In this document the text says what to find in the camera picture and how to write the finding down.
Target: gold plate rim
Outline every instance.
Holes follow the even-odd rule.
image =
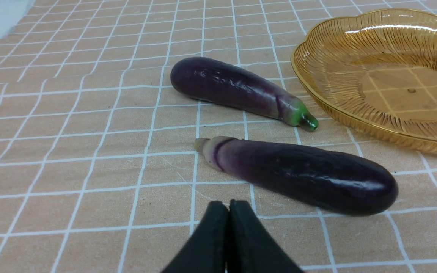
[[[364,118],[362,118],[360,116],[357,116],[357,115],[354,115],[354,114],[350,114],[349,112],[343,110],[342,108],[337,107],[336,105],[332,104],[329,100],[326,100],[323,97],[321,97],[314,90],[314,88],[312,88],[309,85],[309,83],[307,83],[305,78],[303,78],[302,73],[300,73],[299,70],[297,69],[297,67],[295,66],[295,62],[294,62],[295,53],[300,49],[300,47],[302,47],[303,45],[305,45],[307,43],[310,34],[315,29],[317,29],[319,26],[321,26],[321,25],[323,25],[325,23],[328,23],[330,21],[335,21],[335,20],[340,20],[340,19],[357,19],[357,18],[360,18],[360,17],[367,16],[369,14],[383,12],[383,11],[385,11],[385,12],[408,11],[408,12],[414,12],[414,13],[419,13],[419,14],[425,14],[425,15],[428,15],[428,16],[431,16],[431,17],[437,17],[437,14],[433,14],[433,13],[430,13],[430,12],[425,12],[425,11],[422,11],[422,10],[407,9],[407,8],[387,8],[387,9],[372,10],[372,11],[369,11],[369,12],[365,12],[365,13],[359,14],[357,16],[343,16],[343,17],[333,17],[333,18],[330,18],[330,19],[326,19],[326,20],[321,21],[320,23],[316,24],[315,26],[313,26],[307,32],[304,41],[294,48],[293,52],[290,55],[290,64],[293,67],[293,70],[294,70],[296,76],[299,78],[301,83],[306,87],[306,91],[309,93],[309,95],[312,96],[316,100],[320,100],[323,104],[326,104],[333,111],[337,111],[337,112],[339,112],[341,114],[344,114],[345,116],[348,116],[350,119],[355,119],[356,121],[363,123],[365,126],[369,126],[371,128],[375,128],[377,130],[381,130],[381,131],[383,131],[385,133],[390,133],[390,134],[398,135],[398,136],[401,136],[401,137],[414,138],[414,139],[420,140],[420,141],[427,141],[428,140],[428,141],[437,143],[437,138],[431,138],[429,136],[420,136],[420,135],[414,135],[412,133],[406,133],[406,132],[402,132],[402,131],[391,130],[391,129],[385,128],[383,126],[379,126],[378,124],[371,123],[367,119],[364,119]]]

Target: white grid line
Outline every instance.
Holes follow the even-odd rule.
[[[108,38],[108,40],[106,41],[106,45],[107,45],[107,43],[109,42],[109,39],[110,39],[111,35],[109,35],[109,38]],[[95,66],[94,66],[93,69],[92,69],[92,71],[94,71],[94,69],[96,68],[96,66],[97,66],[97,64],[98,64],[98,62],[99,62],[99,59],[97,60]],[[125,73],[125,72],[122,72],[122,73],[121,73],[121,82],[120,82],[120,85],[119,85],[119,86],[122,86],[124,73]],[[117,94],[117,96],[116,96],[116,100],[114,101],[114,105],[113,105],[113,107],[112,107],[112,110],[111,110],[111,112],[109,113],[109,117],[108,117],[108,119],[107,119],[107,124],[106,124],[106,128],[105,128],[105,130],[104,130],[104,133],[102,134],[102,137],[101,137],[101,140],[100,140],[100,142],[99,142],[99,145],[98,145],[97,148],[94,150],[94,153],[93,153],[93,156],[92,156],[92,160],[91,160],[91,162],[90,162],[89,171],[88,171],[88,173],[87,173],[85,179],[83,180],[82,190],[81,190],[80,193],[79,193],[79,197],[78,197],[77,202],[76,202],[76,204],[75,204],[75,207],[74,207],[74,209],[73,209],[73,212],[72,212],[72,215],[71,215],[70,221],[68,222],[67,230],[70,230],[70,229],[72,228],[73,223],[74,223],[74,221],[75,221],[75,218],[76,218],[76,216],[77,216],[77,213],[78,213],[78,210],[79,210],[79,207],[80,207],[80,204],[81,204],[81,202],[82,202],[83,195],[84,195],[84,192],[83,192],[83,191],[87,188],[87,183],[88,183],[88,181],[89,181],[90,175],[91,175],[92,172],[94,171],[94,166],[95,166],[95,162],[96,162],[96,159],[97,159],[97,154],[99,153],[99,150],[101,149],[102,145],[104,144],[105,137],[106,137],[107,132],[109,131],[109,128],[110,128],[110,126],[111,126],[112,116],[113,116],[113,114],[114,114],[114,111],[115,111],[115,109],[116,109],[118,103],[119,103],[119,99],[120,99],[120,96],[121,96],[121,91],[122,91],[122,89],[119,88],[119,89],[118,89],[118,94]],[[66,242],[67,242],[67,240],[68,240],[68,236],[69,236],[69,233],[68,233],[68,232],[65,232],[65,234],[64,234],[64,238],[63,238],[63,240],[62,240],[62,243],[61,243],[60,248],[59,248],[59,251],[58,251],[58,254],[57,254],[57,256],[56,256],[56,258],[55,258],[55,261],[54,261],[54,263],[53,263],[53,266],[52,266],[52,273],[54,273],[54,272],[57,270],[57,267],[58,267],[58,265],[59,265],[60,259],[61,259],[61,257],[62,257],[62,254],[63,254],[64,249],[65,249],[65,246],[66,246]]]
[[[180,3],[180,0],[177,0],[176,7],[175,7],[175,15],[174,15],[175,19],[176,19],[176,16],[178,14],[178,5],[179,5],[179,3]],[[171,35],[170,35],[170,39],[168,40],[168,51],[167,51],[167,55],[166,55],[166,59],[165,59],[165,64],[167,64],[168,59],[170,57],[171,39],[173,37],[173,30],[174,30],[174,28],[175,28],[175,22],[173,22],[173,24],[171,26]],[[163,66],[163,68],[161,69],[161,76],[160,76],[160,83],[159,83],[160,88],[158,89],[158,95],[157,95],[157,98],[156,98],[156,104],[155,104],[155,108],[153,110],[153,114],[152,114],[152,118],[151,118],[151,129],[150,129],[150,132],[149,132],[149,135],[148,135],[148,143],[147,143],[146,147],[144,148],[143,162],[142,162],[142,167],[141,167],[141,170],[139,172],[139,177],[138,177],[138,180],[137,180],[137,188],[136,188],[136,191],[135,191],[134,204],[133,204],[132,211],[131,211],[130,218],[129,218],[129,226],[128,226],[128,230],[127,230],[127,233],[126,233],[126,238],[124,240],[123,252],[121,254],[121,260],[119,262],[119,269],[118,269],[119,272],[121,272],[122,269],[123,269],[124,260],[126,258],[126,253],[127,253],[127,249],[128,249],[128,245],[129,245],[129,237],[130,237],[130,230],[131,230],[130,227],[134,223],[135,214],[136,214],[136,211],[138,210],[137,203],[139,202],[139,189],[140,189],[140,186],[141,186],[141,183],[142,183],[142,179],[143,179],[143,175],[144,175],[144,168],[146,166],[146,162],[147,162],[147,159],[148,159],[148,148],[151,145],[151,139],[152,139],[152,135],[153,135],[154,123],[155,123],[155,120],[156,120],[156,112],[158,110],[158,105],[159,105],[160,98],[161,98],[161,91],[162,91],[161,86],[163,86],[164,78],[165,78],[165,66]]]
[[[35,29],[35,27],[38,25],[38,23],[40,23],[41,22],[41,19],[43,19],[43,16],[40,18],[40,20],[38,20],[38,22],[37,23],[35,23],[35,25],[34,26],[32,26],[31,27],[31,29],[30,29],[30,31],[33,31],[33,29]],[[27,33],[25,36],[23,36],[23,38],[21,39],[21,41],[23,41],[28,35],[30,34],[30,32],[29,33]],[[1,61],[0,61],[0,65],[14,52],[14,50],[17,48],[17,46],[15,46],[9,53],[8,53],[8,55],[6,55]]]
[[[201,182],[197,183],[197,185],[232,185],[232,184],[246,184],[243,181],[232,181],[232,182]],[[192,183],[183,183],[183,182],[176,182],[174,185],[192,185]],[[158,184],[149,184],[145,187],[141,185],[141,188],[148,188],[148,187],[163,187],[164,185],[158,185]],[[125,187],[125,188],[119,188],[119,190],[132,190],[135,187]],[[78,194],[80,191],[70,191],[66,194]],[[413,208],[413,209],[403,209],[403,210],[393,210],[390,211],[388,214],[390,215],[399,215],[399,214],[408,214],[408,213],[415,213],[415,212],[426,212],[426,211],[437,211],[437,207],[424,207],[424,208]],[[385,215],[387,216],[386,212],[377,214],[377,215]],[[323,218],[343,218],[347,217],[345,215],[340,214],[323,214]],[[320,218],[317,214],[298,214],[298,215],[274,215],[274,216],[266,216],[266,215],[257,215],[257,218],[259,219],[301,219],[301,218]],[[137,229],[137,228],[161,228],[164,226],[187,226],[190,224],[198,224],[200,221],[195,222],[175,222],[175,223],[158,223],[158,224],[148,224],[148,225],[133,225],[130,228],[131,229]],[[112,226],[112,227],[94,227],[94,228],[75,228],[71,230],[67,229],[61,229],[61,230],[43,230],[43,231],[31,231],[31,232],[14,232],[14,233],[0,233],[0,237],[19,237],[19,236],[35,236],[35,235],[43,235],[43,234],[64,234],[66,232],[69,233],[78,233],[78,232],[98,232],[98,231],[113,231],[113,230],[126,230],[129,226]],[[410,260],[412,264],[415,264],[416,262],[414,260]]]
[[[43,94],[43,88],[44,88],[44,86],[45,86],[45,83],[46,83],[46,81],[43,81],[43,83],[42,83],[42,85],[41,85],[41,88],[40,88],[40,95],[38,96],[38,100],[36,101],[35,105],[33,106],[33,109],[31,110],[30,114],[31,114],[32,112],[34,112],[34,111],[36,110],[36,108],[38,107],[38,103],[40,102],[41,96],[42,96],[42,94]],[[68,121],[69,118],[70,118],[70,114],[67,116],[66,122]],[[17,136],[20,134],[21,130],[23,130],[23,127],[25,126],[25,123],[28,121],[28,119],[29,119],[29,117],[26,118],[26,119],[23,121],[23,123],[21,123],[21,126],[19,127],[19,130],[16,132],[16,134],[14,135],[14,137],[17,137]],[[57,140],[58,140],[58,137],[54,140],[52,147],[54,147],[54,146],[57,144]],[[1,153],[1,155],[0,155],[0,160],[2,159],[2,157],[4,157],[4,155],[6,154],[6,152],[10,149],[10,147],[11,147],[13,141],[14,141],[14,140],[11,140],[11,141],[8,143],[7,147],[6,147],[6,150],[3,151],[3,153]],[[34,180],[32,181],[32,183],[31,183],[31,185],[29,186],[29,188],[28,188],[28,190],[27,190],[27,195],[25,196],[25,198],[24,198],[24,200],[23,200],[21,206],[19,207],[19,210],[18,210],[16,216],[14,217],[13,221],[11,222],[11,225],[10,225],[10,227],[9,227],[9,229],[8,229],[7,234],[12,233],[12,231],[13,231],[13,229],[14,229],[14,226],[16,225],[16,223],[17,223],[17,221],[18,221],[18,219],[19,219],[19,216],[21,215],[21,212],[23,211],[23,209],[24,209],[24,207],[25,207],[25,205],[26,205],[26,202],[28,201],[28,198],[29,198],[28,194],[31,192],[31,190],[33,189],[33,186],[34,186],[35,183],[37,182],[39,174],[42,173],[44,165],[45,165],[45,163],[43,162],[42,165],[41,165],[41,167],[40,167],[40,169],[39,169],[39,171],[38,171],[37,176],[35,177],[35,179],[34,179]],[[8,236],[5,235],[5,237],[4,237],[3,241],[2,241],[2,243],[0,244],[0,254],[1,254],[2,249],[5,247],[5,244],[6,244],[7,240],[8,240]]]
[[[60,29],[62,29],[62,26],[64,26],[65,21],[73,14],[73,12],[75,11],[75,9],[77,8],[78,5],[75,5],[75,7],[72,9],[71,12],[68,13],[67,17],[65,18],[64,21],[62,21],[62,23],[60,24],[60,26],[58,27],[58,29],[56,31],[51,31],[54,32],[53,35],[51,36],[51,38],[49,39],[49,41],[47,42],[47,44],[45,44],[43,46],[43,48],[40,50],[40,52],[38,52],[38,54],[33,58],[33,60],[26,66],[25,69],[23,69],[23,71],[21,71],[21,75],[19,76],[17,82],[21,81],[21,79],[23,79],[24,75],[26,74],[26,71],[31,67],[31,65],[38,59],[38,57],[40,57],[40,55],[43,53],[43,51],[47,48],[48,45],[50,45],[50,42],[53,40],[53,38],[57,35],[57,33],[60,31]]]
[[[203,0],[203,12],[202,12],[202,20],[201,20],[201,54],[203,57],[203,48],[205,46],[205,6],[207,1]],[[195,138],[200,137],[200,111],[201,111],[201,100],[198,100],[198,106],[196,107],[196,129],[195,129]],[[193,177],[192,177],[192,185],[191,185],[191,200],[190,200],[190,222],[195,222],[195,197],[196,197],[196,178],[198,176],[198,152],[194,155],[193,162]],[[192,236],[195,231],[195,225],[190,224],[189,236]]]
[[[302,2],[305,0],[292,0],[292,2]],[[411,3],[411,2],[417,2],[418,0],[405,0],[405,1],[394,1],[394,2],[390,2],[390,3]],[[271,3],[263,3],[264,6],[267,5],[275,5],[275,4],[282,4],[284,2],[271,2]],[[158,6],[158,5],[173,5],[173,3],[169,3],[169,4],[154,4],[154,6]],[[253,7],[253,6],[258,6],[259,4],[249,4],[249,5],[235,5],[235,7]],[[360,4],[358,6],[375,6],[378,5],[378,3],[367,3],[367,4]],[[131,6],[127,6],[127,7],[139,7],[139,6],[147,6],[147,5],[131,5]],[[211,8],[207,8],[206,10],[213,10],[213,9],[224,9],[224,8],[231,8],[232,6],[226,6],[226,7],[211,7]],[[337,8],[349,8],[352,6],[349,5],[342,5],[342,6],[335,6],[335,7],[328,7],[328,8],[333,8],[333,9],[337,9]],[[118,9],[120,7],[112,7],[112,8],[103,8],[100,10],[107,10],[107,9]],[[300,11],[309,11],[309,10],[321,10],[323,8],[307,8],[307,9],[299,9]],[[89,9],[89,10],[78,10],[77,12],[83,12],[83,11],[94,11],[95,9]],[[193,9],[180,9],[178,11],[196,11]],[[65,14],[67,12],[55,12],[55,13],[49,13],[49,14]],[[151,14],[156,14],[156,13],[171,13],[171,11],[163,11],[163,12],[152,12]],[[136,13],[136,14],[125,14],[125,16],[129,16],[129,15],[144,15],[145,13]],[[39,16],[42,14],[31,14],[30,16]],[[237,15],[237,17],[241,17],[241,16],[247,16],[250,14],[240,14]],[[116,17],[115,15],[111,15],[111,16],[98,16],[96,18],[106,18],[106,17]],[[212,18],[220,18],[220,17],[207,17],[207,19],[212,19]],[[179,19],[177,21],[184,21],[184,20],[190,20],[190,19]],[[54,23],[54,22],[59,22],[59,21],[45,21],[45,23]]]

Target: beige tablecloth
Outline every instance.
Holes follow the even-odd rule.
[[[371,140],[308,97],[290,54],[321,21],[437,0],[36,0],[0,40],[0,273],[159,272],[211,200],[247,200],[309,273],[437,273],[437,157]],[[184,98],[208,56],[299,96],[315,133]],[[396,172],[386,213],[339,217],[214,171],[197,136],[301,143]]]

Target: purple eggplant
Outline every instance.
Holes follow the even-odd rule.
[[[197,138],[195,150],[218,171],[334,213],[381,213],[399,193],[383,166],[344,152],[228,136]]]
[[[207,57],[177,62],[170,73],[171,85],[183,95],[280,120],[309,131],[318,120],[305,104],[278,85],[250,72]]]

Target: amber glass plate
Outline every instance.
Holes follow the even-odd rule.
[[[291,64],[333,119],[437,154],[436,15],[387,9],[324,21],[295,49]]]

